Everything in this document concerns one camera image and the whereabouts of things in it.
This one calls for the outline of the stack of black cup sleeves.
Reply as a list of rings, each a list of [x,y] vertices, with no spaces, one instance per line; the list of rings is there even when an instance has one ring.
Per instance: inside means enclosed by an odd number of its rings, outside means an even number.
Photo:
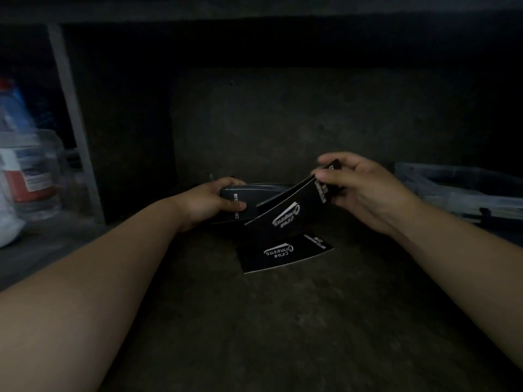
[[[230,201],[246,203],[246,209],[241,212],[220,211],[210,219],[211,224],[246,223],[258,216],[257,205],[290,189],[293,184],[284,183],[254,183],[245,185],[230,185],[220,190],[220,197]]]

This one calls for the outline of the grey metal shelf post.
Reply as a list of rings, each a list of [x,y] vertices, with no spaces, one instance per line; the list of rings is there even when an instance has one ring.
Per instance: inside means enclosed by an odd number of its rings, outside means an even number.
[[[106,218],[101,206],[101,198],[95,179],[93,163],[89,153],[80,98],[78,97],[74,81],[72,64],[69,58],[64,32],[62,26],[57,23],[47,24],[47,30],[80,160],[86,174],[85,181],[94,218],[97,223],[105,225]]]

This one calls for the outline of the person's left hand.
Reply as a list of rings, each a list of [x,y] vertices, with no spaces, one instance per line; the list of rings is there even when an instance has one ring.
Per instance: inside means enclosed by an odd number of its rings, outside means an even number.
[[[219,201],[229,201],[220,197],[220,190],[230,185],[245,185],[245,182],[234,177],[223,177],[174,196],[180,220],[178,231],[186,232],[216,216],[220,212]]]

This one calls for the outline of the bottle with red cap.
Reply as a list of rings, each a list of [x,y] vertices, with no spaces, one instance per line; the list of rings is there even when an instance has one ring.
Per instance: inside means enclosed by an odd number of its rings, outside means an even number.
[[[0,76],[0,132],[35,134],[37,127],[16,84]]]

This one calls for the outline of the person's right hand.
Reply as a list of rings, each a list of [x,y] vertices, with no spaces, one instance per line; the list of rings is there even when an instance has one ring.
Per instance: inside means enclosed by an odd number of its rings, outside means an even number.
[[[353,152],[328,152],[317,161],[326,166],[338,160],[345,173],[341,192],[332,203],[348,210],[372,230],[396,237],[404,223],[423,208],[422,201],[393,174],[373,160]]]

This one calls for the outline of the clear plastic storage bin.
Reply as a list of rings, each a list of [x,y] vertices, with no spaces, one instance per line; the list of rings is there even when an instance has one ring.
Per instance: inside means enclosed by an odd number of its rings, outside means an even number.
[[[395,176],[423,201],[469,223],[523,230],[523,178],[482,168],[396,163]]]

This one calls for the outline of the person's right forearm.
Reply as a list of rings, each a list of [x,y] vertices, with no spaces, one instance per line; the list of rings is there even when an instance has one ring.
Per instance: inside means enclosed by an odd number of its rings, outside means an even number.
[[[421,200],[388,222],[396,241],[523,370],[523,248]]]

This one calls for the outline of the clear jar with red label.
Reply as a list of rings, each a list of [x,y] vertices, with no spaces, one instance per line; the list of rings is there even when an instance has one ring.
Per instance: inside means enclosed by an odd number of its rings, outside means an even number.
[[[17,217],[39,222],[62,210],[42,141],[35,133],[0,131],[0,177]]]

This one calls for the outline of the black printed cup sleeve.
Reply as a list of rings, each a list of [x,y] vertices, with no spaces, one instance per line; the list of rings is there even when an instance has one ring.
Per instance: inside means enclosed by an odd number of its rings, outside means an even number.
[[[340,191],[340,186],[322,183],[315,175],[310,175],[283,193],[258,204],[258,217],[245,223],[245,229],[259,239],[289,234],[316,217]]]
[[[275,238],[252,239],[236,254],[244,274],[283,267],[321,256],[334,247],[308,227]]]

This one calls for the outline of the person's left forearm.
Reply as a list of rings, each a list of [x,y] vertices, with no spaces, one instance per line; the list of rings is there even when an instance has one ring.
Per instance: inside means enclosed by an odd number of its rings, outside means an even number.
[[[96,392],[180,220],[161,200],[0,292],[0,392]]]

